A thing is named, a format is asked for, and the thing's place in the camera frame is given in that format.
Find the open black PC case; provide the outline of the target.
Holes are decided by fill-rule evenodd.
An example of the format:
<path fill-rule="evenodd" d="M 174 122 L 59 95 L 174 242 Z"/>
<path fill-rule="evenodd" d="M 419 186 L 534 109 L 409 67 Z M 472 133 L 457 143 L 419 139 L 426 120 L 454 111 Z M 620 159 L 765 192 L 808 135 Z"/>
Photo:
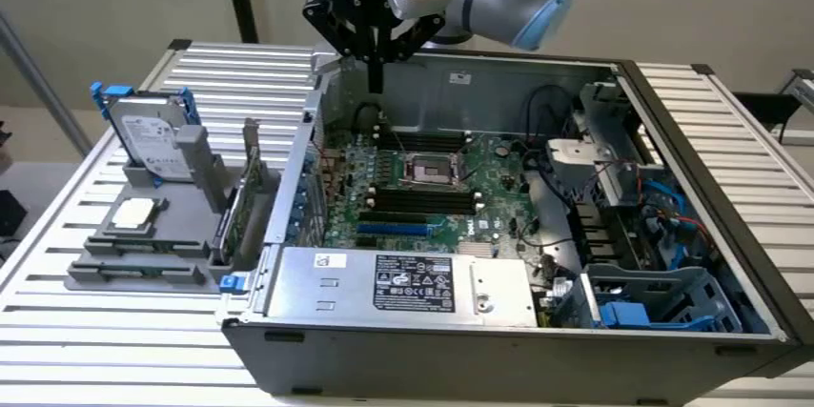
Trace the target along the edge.
<path fill-rule="evenodd" d="M 814 178 L 710 67 L 477 51 L 426 51 L 385 69 L 334 52 L 313 57 L 305 130 L 285 169 L 273 243 L 246 274 L 241 313 L 222 330 L 263 391 L 306 397 L 682 405 L 745 376 L 782 376 L 814 359 L 814 309 L 792 276 L 814 268 Z M 636 206 L 578 200 L 548 142 L 561 138 L 596 82 L 617 83 L 638 113 L 636 141 L 665 172 L 640 181 Z M 367 328 L 263 316 L 287 248 L 323 245 L 322 160 L 335 135 L 482 132 L 525 146 L 536 217 L 514 256 L 528 269 L 534 328 Z M 700 333 L 588 325 L 573 292 L 592 264 L 701 267 L 744 330 Z"/>

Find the silver power supply unit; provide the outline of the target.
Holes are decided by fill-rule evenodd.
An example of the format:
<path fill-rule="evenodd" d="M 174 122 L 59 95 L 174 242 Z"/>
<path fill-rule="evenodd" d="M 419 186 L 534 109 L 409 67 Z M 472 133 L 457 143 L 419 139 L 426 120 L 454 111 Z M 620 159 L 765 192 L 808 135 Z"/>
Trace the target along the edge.
<path fill-rule="evenodd" d="M 367 328 L 534 328 L 518 259 L 287 248 L 262 314 L 286 324 Z"/>

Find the grey equipment frame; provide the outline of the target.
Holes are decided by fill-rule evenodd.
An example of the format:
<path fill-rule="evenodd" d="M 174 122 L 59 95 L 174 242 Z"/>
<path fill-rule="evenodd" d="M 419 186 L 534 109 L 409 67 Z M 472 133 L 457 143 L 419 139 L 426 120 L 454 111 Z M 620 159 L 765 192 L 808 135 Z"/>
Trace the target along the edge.
<path fill-rule="evenodd" d="M 774 92 L 734 95 L 782 145 L 814 147 L 814 70 L 793 69 Z"/>

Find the green graphics card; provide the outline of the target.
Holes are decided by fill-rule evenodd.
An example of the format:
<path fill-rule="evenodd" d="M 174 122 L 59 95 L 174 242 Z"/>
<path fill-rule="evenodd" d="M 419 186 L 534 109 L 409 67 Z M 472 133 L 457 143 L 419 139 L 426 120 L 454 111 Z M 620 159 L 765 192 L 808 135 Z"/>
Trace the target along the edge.
<path fill-rule="evenodd" d="M 238 184 L 233 188 L 229 207 L 223 214 L 221 226 L 213 247 L 218 249 L 218 259 L 222 265 L 229 265 L 241 251 L 242 240 L 250 227 L 251 213 L 255 207 L 257 196 L 263 190 L 259 122 L 255 118 L 246 118 L 243 126 L 243 140 L 246 150 L 246 164 Z"/>

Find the green RAM stick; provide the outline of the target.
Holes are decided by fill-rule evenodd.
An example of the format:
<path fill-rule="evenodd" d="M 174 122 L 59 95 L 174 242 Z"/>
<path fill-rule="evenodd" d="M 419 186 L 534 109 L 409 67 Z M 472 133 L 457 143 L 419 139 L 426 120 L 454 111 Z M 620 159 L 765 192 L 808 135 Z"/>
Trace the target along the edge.
<path fill-rule="evenodd" d="M 115 249 L 123 252 L 199 255 L 209 253 L 206 242 L 189 240 L 162 240 L 118 238 L 111 242 Z"/>
<path fill-rule="evenodd" d="M 121 264 L 101 264 L 97 271 L 102 275 L 137 278 L 165 278 L 169 281 L 195 281 L 201 276 L 197 267 L 181 266 L 143 266 L 143 265 L 121 265 Z"/>

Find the hard disk blue carrier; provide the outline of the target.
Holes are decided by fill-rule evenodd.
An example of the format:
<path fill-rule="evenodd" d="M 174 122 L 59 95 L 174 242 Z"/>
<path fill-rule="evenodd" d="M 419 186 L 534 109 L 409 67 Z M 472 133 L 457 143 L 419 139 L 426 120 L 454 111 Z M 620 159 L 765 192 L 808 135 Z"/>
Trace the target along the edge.
<path fill-rule="evenodd" d="M 177 134 L 183 126 L 202 124 L 193 92 L 187 88 L 137 91 L 130 86 L 94 82 L 91 97 L 135 165 L 162 181 L 191 182 Z"/>

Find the blue disk bay latch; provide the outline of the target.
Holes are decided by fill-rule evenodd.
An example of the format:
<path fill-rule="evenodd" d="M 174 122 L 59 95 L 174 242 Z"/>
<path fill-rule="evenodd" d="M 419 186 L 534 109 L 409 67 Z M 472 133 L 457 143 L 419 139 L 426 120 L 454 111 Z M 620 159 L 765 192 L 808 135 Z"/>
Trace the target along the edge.
<path fill-rule="evenodd" d="M 649 329 L 645 305 L 637 302 L 608 302 L 600 308 L 602 324 L 610 329 Z"/>

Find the grey plastic disk bay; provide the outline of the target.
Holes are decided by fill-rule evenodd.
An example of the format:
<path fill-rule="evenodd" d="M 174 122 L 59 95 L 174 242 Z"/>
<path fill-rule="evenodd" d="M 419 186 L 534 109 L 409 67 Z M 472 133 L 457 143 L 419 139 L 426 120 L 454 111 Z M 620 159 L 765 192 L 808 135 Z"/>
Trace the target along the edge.
<path fill-rule="evenodd" d="M 740 333 L 737 316 L 718 280 L 701 267 L 670 271 L 625 270 L 610 264 L 589 265 L 573 292 L 582 296 L 588 325 L 602 324 L 600 308 L 608 302 L 642 303 L 650 318 L 649 330 L 700 333 Z"/>

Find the silver CPU chip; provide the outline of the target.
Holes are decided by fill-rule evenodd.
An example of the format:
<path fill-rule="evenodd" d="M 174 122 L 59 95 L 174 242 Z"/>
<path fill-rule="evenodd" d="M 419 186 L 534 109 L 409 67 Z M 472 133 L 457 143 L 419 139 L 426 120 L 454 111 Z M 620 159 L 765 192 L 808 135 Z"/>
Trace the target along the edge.
<path fill-rule="evenodd" d="M 114 213 L 114 226 L 122 229 L 138 229 L 145 226 L 150 222 L 157 206 L 157 201 L 151 198 L 127 198 Z"/>

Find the green motherboard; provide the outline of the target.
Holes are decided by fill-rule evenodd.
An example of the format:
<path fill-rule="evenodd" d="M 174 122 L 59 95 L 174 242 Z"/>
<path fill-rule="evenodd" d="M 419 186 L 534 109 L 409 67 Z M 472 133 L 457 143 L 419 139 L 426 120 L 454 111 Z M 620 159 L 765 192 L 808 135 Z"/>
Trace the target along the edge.
<path fill-rule="evenodd" d="M 525 178 L 522 142 L 509 136 L 463 132 L 459 153 L 459 185 L 455 187 L 401 183 L 403 152 L 381 151 L 387 132 L 335 135 L 322 160 L 329 216 L 322 243 L 330 248 L 379 249 L 402 252 L 514 256 L 526 246 L 521 229 L 536 217 L 530 184 Z M 477 214 L 426 214 L 431 235 L 359 234 L 361 212 L 374 208 L 377 193 L 369 187 L 482 191 L 476 195 Z"/>

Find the grey metal drive cage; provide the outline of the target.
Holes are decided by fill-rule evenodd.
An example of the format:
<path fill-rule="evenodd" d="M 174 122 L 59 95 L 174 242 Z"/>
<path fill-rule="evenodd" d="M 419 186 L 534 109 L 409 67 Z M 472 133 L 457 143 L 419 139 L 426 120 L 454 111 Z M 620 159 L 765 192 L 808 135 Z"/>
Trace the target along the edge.
<path fill-rule="evenodd" d="M 617 83 L 585 85 L 580 102 L 566 134 L 548 142 L 557 180 L 578 200 L 636 206 L 641 179 L 665 172 L 636 141 L 638 113 Z"/>

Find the grey slanted metal pole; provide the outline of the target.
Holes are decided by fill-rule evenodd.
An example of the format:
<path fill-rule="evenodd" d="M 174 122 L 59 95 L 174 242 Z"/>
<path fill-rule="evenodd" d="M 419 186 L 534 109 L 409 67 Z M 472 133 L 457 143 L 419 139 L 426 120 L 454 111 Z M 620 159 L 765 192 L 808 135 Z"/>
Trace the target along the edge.
<path fill-rule="evenodd" d="M 0 11 L 0 48 L 10 56 L 20 75 L 48 110 L 73 147 L 82 156 L 87 156 L 94 147 L 91 139 L 58 93 L 54 91 L 3 11 Z"/>

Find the grey parts rack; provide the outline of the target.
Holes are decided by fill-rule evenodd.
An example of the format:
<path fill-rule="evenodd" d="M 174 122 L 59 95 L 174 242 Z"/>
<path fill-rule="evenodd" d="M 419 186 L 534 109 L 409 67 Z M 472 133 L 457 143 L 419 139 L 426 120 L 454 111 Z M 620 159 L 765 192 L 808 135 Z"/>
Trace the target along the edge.
<path fill-rule="evenodd" d="M 202 126 L 183 126 L 177 141 L 190 166 L 193 181 L 154 184 L 149 182 L 146 168 L 135 164 L 126 165 L 129 182 L 98 230 L 85 241 L 82 255 L 69 265 L 65 280 L 67 289 L 95 292 L 215 294 L 225 275 L 235 271 L 250 271 L 257 267 L 266 226 L 282 181 L 281 173 L 262 160 L 266 181 L 263 190 L 257 196 L 250 227 L 238 256 L 229 265 L 222 265 L 213 242 L 246 161 L 241 167 L 226 166 L 222 156 L 210 148 L 207 130 Z M 127 198 L 138 197 L 157 201 L 158 206 L 150 222 L 138 229 L 117 228 L 113 224 L 117 209 Z M 111 244 L 118 238 L 206 242 L 209 253 L 183 255 L 123 252 Z M 197 267 L 201 276 L 195 281 L 109 276 L 97 271 L 101 264 Z"/>

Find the black box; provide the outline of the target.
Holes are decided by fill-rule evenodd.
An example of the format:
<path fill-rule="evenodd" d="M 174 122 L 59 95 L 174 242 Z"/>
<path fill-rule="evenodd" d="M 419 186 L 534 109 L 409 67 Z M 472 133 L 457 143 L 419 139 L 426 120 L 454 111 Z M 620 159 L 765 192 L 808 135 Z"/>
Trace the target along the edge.
<path fill-rule="evenodd" d="M 28 212 L 10 190 L 0 190 L 0 237 L 12 236 Z"/>

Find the black expansion slot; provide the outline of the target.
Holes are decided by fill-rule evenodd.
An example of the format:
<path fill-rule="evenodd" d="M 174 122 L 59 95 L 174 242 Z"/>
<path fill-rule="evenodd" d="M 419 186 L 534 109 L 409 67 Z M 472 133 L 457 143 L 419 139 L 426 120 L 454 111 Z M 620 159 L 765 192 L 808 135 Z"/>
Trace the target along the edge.
<path fill-rule="evenodd" d="M 410 213 L 389 213 L 389 212 L 361 212 L 358 215 L 359 222 L 369 223 L 394 223 L 394 224 L 426 224 L 427 216 L 425 214 Z"/>

